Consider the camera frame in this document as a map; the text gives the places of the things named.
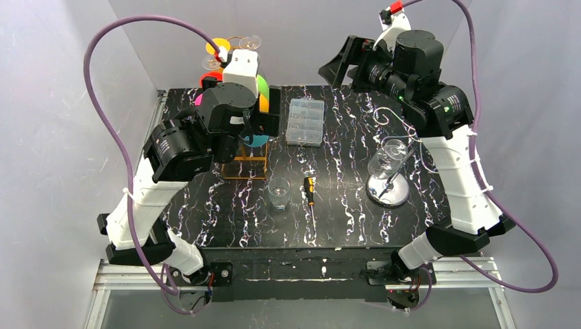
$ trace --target pink object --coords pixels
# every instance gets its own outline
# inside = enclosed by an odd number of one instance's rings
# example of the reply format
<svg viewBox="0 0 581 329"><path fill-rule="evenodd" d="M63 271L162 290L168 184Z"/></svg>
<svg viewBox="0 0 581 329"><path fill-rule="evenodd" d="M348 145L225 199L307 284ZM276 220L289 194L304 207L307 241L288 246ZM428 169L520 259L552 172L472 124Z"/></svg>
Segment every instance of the pink object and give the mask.
<svg viewBox="0 0 581 329"><path fill-rule="evenodd" d="M196 100L194 100L194 105L200 106L200 104L201 104L201 96L202 95L203 94L200 94L200 95L198 95L198 97L196 97Z"/></svg>

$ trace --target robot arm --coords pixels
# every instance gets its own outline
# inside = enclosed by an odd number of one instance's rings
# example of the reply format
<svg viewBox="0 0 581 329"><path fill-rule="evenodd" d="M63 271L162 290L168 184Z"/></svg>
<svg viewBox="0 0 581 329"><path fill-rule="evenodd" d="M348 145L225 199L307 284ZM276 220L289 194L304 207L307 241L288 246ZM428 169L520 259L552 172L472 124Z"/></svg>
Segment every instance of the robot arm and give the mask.
<svg viewBox="0 0 581 329"><path fill-rule="evenodd" d="M405 278L441 256L477 252L515 225L484 194L471 168L472 162L480 168L478 153L469 157L473 115L464 92L440 82L442 44L430 32L410 30L400 5L380 12L384 31L377 41L349 36L319 75L336 88L347 73L353 91L379 91L400 103L440 173L451 215L392 254L391 274ZM357 67L347 72L349 65Z"/></svg>
<svg viewBox="0 0 581 329"><path fill-rule="evenodd" d="M202 251L168 229L160 214L173 196L212 163L234 159L240 141L253 134L278 135L280 89L271 88L269 112L259 110L258 54L237 49L224 63L223 81L203 80L203 101L162 121L145 146L134 176L134 193L125 195L110 214L97 218L101 233L109 237L108 260L116 265L142 265L134 249L127 198L134 201L137 237L151 264L166 263L179 269L192 284L208 277L209 263Z"/></svg>

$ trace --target black table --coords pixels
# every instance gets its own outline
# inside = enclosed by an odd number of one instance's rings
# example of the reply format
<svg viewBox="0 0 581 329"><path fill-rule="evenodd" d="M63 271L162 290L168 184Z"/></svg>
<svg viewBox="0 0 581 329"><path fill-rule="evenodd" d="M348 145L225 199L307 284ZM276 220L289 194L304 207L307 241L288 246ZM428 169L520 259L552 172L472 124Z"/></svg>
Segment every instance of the black table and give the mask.
<svg viewBox="0 0 581 329"><path fill-rule="evenodd" d="M199 93L169 90L163 119L190 106ZM288 105L291 99L304 97L325 102L320 147L287 146L284 139ZM408 128L396 116L376 110L383 106L401 113L397 103L379 93L354 94L346 86L283 87L282 133L269 141L268 177L282 176L290 182L292 196L286 210L271 207L267 181L224 180L216 164L173 198L164 219L183 239L203 247L405 245L449 215L449 206L442 182L424 168L419 151L401 170L410 183L404 205L386 209L367 197L368 160L384 138L408 135ZM425 148L421 151L426 165L433 168ZM306 175L316 178L314 220L300 190Z"/></svg>

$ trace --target clear plastic storage box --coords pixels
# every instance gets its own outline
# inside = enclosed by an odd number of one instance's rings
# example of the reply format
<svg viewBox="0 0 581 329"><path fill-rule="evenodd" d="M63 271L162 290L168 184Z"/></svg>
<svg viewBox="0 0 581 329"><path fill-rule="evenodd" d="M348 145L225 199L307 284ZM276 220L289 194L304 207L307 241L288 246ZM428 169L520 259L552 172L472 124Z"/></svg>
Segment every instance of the clear plastic storage box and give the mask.
<svg viewBox="0 0 581 329"><path fill-rule="evenodd" d="M320 146L323 142L325 103L313 99L291 99L286 126L289 145Z"/></svg>

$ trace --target white wall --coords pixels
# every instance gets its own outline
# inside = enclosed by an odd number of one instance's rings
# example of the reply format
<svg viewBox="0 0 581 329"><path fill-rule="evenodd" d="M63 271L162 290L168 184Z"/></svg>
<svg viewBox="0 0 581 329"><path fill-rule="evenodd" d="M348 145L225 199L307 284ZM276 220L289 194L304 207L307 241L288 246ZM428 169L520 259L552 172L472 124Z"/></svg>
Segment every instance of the white wall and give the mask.
<svg viewBox="0 0 581 329"><path fill-rule="evenodd" d="M212 38L258 35L260 67L270 84L324 84L317 71L341 49L349 34L377 38L384 0L109 0L118 17L163 14L201 28ZM434 11L443 13L433 19ZM447 46L462 13L450 0L429 0L409 9L412 26L428 29ZM148 23L125 28L158 89L198 85L205 42L175 26Z"/></svg>
<svg viewBox="0 0 581 329"><path fill-rule="evenodd" d="M546 4L481 0L470 6L483 105L478 151L494 193L547 244L560 269L559 283L547 293L507 290L517 326L581 328L581 2ZM444 58L443 80L473 99L465 23ZM549 282L547 261L522 231L491 243L486 254L505 281L531 288Z"/></svg>
<svg viewBox="0 0 581 329"><path fill-rule="evenodd" d="M95 114L82 61L116 17L106 0L0 1L0 322L81 328L107 239L99 212L125 186L121 155ZM103 107L137 160L156 90L122 30L92 72Z"/></svg>

